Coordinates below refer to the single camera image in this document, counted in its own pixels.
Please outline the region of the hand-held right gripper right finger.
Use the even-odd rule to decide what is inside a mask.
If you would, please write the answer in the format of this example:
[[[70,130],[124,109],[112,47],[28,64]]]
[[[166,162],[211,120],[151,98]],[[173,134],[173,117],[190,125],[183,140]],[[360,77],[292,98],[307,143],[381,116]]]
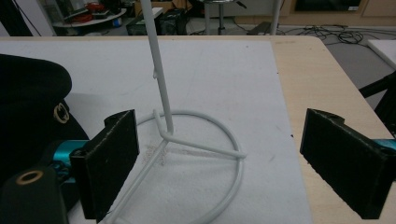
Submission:
[[[363,219],[378,219],[396,179],[396,149],[378,144],[332,113],[306,110],[300,153]]]

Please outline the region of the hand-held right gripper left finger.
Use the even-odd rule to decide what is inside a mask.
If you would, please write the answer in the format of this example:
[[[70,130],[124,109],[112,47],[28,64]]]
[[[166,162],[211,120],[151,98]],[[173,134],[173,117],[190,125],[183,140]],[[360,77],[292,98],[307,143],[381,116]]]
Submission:
[[[104,120],[91,140],[65,140],[52,157],[59,174],[78,189],[84,217],[102,221],[117,198],[139,154],[135,112],[126,110]]]

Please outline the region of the white metal stand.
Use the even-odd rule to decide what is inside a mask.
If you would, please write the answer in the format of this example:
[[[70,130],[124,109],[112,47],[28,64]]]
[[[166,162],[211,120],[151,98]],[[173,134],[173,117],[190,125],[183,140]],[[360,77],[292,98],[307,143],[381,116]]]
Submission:
[[[140,119],[137,124],[143,124],[146,121],[154,119],[156,121],[157,128],[159,130],[159,134],[163,139],[159,146],[154,150],[151,157],[148,159],[144,167],[141,169],[140,173],[137,175],[135,180],[131,183],[131,186],[126,190],[125,194],[120,198],[119,203],[115,206],[114,210],[108,214],[108,217],[105,219],[106,224],[131,224],[130,221],[122,218],[120,216],[121,209],[128,203],[128,201],[132,198],[133,194],[137,191],[138,187],[143,182],[144,178],[147,176],[154,163],[160,158],[161,154],[164,152],[166,146],[169,143],[174,143],[187,147],[194,147],[201,150],[219,153],[221,155],[230,156],[235,158],[236,160],[236,173],[234,176],[233,183],[230,189],[227,191],[227,194],[220,200],[220,202],[212,208],[209,212],[204,214],[202,217],[197,218],[192,221],[191,224],[206,224],[213,221],[217,218],[232,202],[234,197],[236,196],[237,191],[240,189],[240,185],[242,183],[243,177],[243,159],[247,156],[245,153],[241,151],[240,145],[234,136],[234,134],[219,120],[214,119],[206,114],[189,111],[189,110],[172,110],[170,106],[170,101],[168,97],[168,92],[166,88],[165,76],[163,72],[163,61],[160,53],[159,41],[156,32],[155,22],[154,22],[154,14],[152,12],[152,6],[150,0],[140,0],[142,12],[146,24],[146,30],[148,33],[148,42],[151,50],[151,56],[153,61],[153,77],[157,80],[159,94],[161,97],[162,105],[163,105],[163,115],[165,118],[166,128],[163,127],[161,122],[160,113],[157,110],[153,110],[153,113],[149,116],[143,117]],[[226,136],[229,138],[231,143],[233,144],[233,150],[226,150],[221,148],[215,148],[210,146],[205,146],[203,144],[198,144],[194,142],[190,142],[188,140],[183,140],[174,135],[174,122],[173,115],[184,115],[184,116],[192,116],[199,119],[205,119],[215,126],[217,126],[220,130],[222,130]]]

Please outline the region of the black stand legs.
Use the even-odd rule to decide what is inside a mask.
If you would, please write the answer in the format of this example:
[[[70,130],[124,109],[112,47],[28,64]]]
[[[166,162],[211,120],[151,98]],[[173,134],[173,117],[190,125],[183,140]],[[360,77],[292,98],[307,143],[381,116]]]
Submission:
[[[364,98],[382,91],[384,95],[377,104],[375,113],[396,138],[396,71],[360,88],[360,93]]]

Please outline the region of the white side table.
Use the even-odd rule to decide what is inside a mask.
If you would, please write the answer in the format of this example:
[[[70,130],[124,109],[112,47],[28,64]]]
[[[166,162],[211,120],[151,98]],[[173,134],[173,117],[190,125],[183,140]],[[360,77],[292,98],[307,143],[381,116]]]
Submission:
[[[368,46],[382,60],[384,60],[394,70],[396,70],[396,39],[395,40],[369,40]]]

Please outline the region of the white felt mat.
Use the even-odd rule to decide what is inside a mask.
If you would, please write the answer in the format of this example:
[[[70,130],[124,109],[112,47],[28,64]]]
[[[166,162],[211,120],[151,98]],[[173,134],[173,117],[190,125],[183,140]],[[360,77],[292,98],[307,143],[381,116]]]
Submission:
[[[148,174],[120,210],[121,222],[203,221],[240,176],[214,224],[312,224],[271,44],[171,39],[160,49],[179,144],[164,145],[152,119],[162,104],[147,40],[0,40],[0,53],[67,69],[67,102],[87,134],[123,110],[141,119],[131,175]]]

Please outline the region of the round white table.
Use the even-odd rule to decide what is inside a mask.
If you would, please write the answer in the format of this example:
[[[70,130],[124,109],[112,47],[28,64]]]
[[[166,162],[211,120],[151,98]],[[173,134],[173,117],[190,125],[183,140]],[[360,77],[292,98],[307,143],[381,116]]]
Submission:
[[[72,22],[72,23],[54,22],[52,24],[52,26],[53,27],[58,27],[58,28],[77,28],[77,27],[95,25],[95,24],[99,24],[99,23],[102,23],[102,22],[106,22],[106,21],[113,21],[113,20],[121,17],[122,15],[124,15],[126,13],[126,11],[127,11],[126,8],[122,8],[120,13],[115,14],[115,15],[111,15],[111,16],[107,16],[104,19],[91,20],[91,21],[87,21],[87,22]]]

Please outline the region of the black box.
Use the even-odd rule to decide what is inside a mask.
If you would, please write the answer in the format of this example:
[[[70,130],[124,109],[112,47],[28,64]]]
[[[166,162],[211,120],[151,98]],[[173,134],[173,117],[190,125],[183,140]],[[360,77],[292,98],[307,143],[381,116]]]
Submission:
[[[187,16],[184,9],[168,10],[160,17],[162,35],[186,35]]]

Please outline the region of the red object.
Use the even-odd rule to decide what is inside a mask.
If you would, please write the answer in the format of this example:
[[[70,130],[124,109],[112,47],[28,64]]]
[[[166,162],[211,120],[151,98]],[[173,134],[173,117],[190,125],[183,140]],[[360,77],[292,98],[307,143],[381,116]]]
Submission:
[[[85,8],[88,9],[90,12],[97,13],[97,12],[102,12],[106,8],[103,4],[97,3],[97,2],[90,2],[85,5]]]

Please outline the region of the dark monitor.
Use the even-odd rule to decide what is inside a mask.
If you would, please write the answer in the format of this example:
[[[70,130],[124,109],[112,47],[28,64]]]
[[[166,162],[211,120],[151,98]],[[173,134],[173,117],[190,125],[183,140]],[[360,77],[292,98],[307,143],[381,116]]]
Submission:
[[[357,11],[361,0],[296,0],[296,11]]]

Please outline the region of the white pole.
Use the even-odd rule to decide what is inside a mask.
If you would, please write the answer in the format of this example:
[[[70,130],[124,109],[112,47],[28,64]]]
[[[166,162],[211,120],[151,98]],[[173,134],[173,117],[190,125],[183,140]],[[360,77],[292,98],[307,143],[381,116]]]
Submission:
[[[276,34],[276,28],[277,28],[277,24],[278,24],[278,20],[279,20],[281,6],[282,6],[282,0],[274,0],[273,1],[270,35]]]

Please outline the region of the metal stool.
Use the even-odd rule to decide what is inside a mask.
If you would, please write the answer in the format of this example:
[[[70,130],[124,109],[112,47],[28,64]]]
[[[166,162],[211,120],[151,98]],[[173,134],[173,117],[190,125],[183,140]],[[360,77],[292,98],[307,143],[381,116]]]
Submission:
[[[222,35],[225,27],[224,27],[224,5],[236,3],[237,0],[200,0],[205,6],[205,34],[210,35],[210,13],[209,7],[211,5],[217,5],[219,9],[219,28],[218,35]]]

